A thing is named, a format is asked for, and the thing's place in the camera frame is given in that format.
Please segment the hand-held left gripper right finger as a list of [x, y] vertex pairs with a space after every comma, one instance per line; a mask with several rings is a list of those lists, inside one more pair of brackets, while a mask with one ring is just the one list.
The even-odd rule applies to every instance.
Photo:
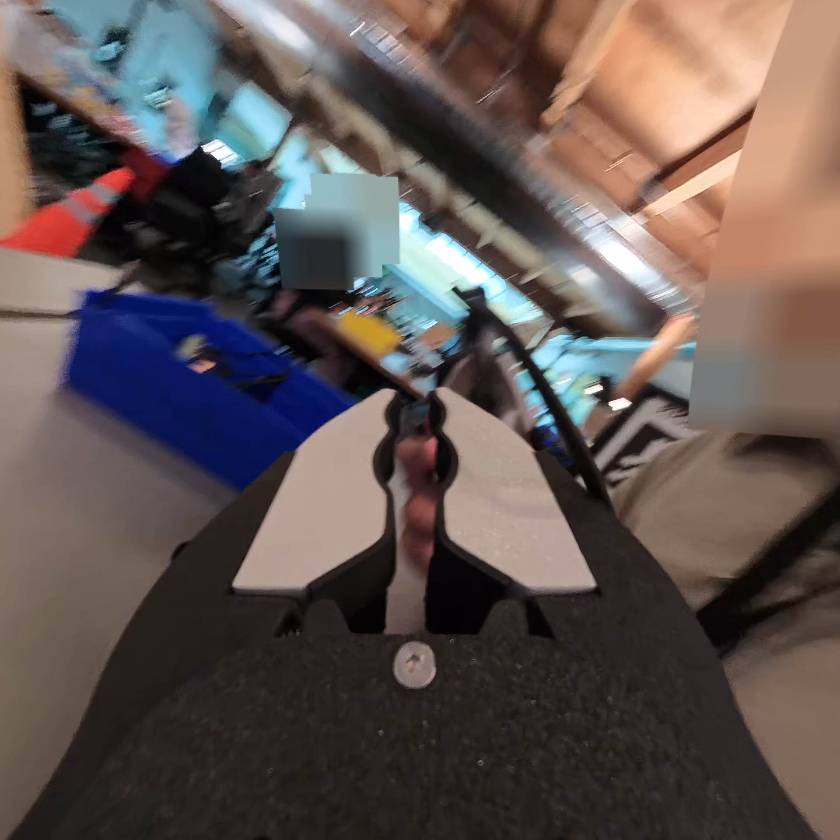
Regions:
[[503, 420], [442, 387], [429, 423], [439, 496], [427, 573], [431, 634], [476, 635], [493, 607], [597, 592], [533, 448]]

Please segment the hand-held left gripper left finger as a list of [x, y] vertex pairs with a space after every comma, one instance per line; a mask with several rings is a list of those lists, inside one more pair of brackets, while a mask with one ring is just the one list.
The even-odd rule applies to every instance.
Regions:
[[232, 580], [234, 595], [287, 599], [303, 613], [330, 601], [351, 632], [385, 632], [404, 405], [399, 392], [380, 390], [298, 447]]

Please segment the grey USB hub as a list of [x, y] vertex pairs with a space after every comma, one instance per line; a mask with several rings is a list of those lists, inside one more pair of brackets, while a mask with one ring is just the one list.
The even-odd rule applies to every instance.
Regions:
[[455, 294], [466, 305], [471, 318], [476, 319], [482, 327], [494, 329], [505, 340], [513, 355], [530, 375], [553, 419], [553, 424], [557, 427], [568, 454], [569, 470], [576, 478], [581, 479], [583, 488], [591, 498], [613, 509], [610, 493], [588, 444], [545, 375], [533, 361], [531, 351], [522, 343], [515, 330], [490, 309], [482, 288], [455, 289]]

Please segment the blue plastic bin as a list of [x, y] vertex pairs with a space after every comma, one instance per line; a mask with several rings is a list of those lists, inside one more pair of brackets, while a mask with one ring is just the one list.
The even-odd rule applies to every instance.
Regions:
[[64, 383], [242, 490], [354, 398], [206, 303], [84, 290]]

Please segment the person's right hand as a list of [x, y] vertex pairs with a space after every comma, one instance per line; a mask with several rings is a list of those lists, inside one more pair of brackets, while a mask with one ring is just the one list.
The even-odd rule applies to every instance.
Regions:
[[407, 560], [426, 573], [434, 555], [438, 513], [437, 440], [408, 437], [396, 447], [407, 490], [403, 506], [402, 549]]

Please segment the yellow plastic bin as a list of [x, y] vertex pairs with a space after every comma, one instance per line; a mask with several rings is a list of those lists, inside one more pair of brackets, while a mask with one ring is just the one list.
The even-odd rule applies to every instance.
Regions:
[[378, 360], [393, 353], [403, 342], [398, 331], [375, 315], [347, 311], [334, 318], [333, 324], [342, 336]]

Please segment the orange traffic cone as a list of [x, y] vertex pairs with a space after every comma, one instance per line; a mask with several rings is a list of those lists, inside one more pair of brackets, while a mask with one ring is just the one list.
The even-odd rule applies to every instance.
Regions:
[[102, 175], [90, 185], [32, 213], [2, 238], [1, 248], [61, 259], [76, 258], [134, 180], [135, 173], [129, 167]]

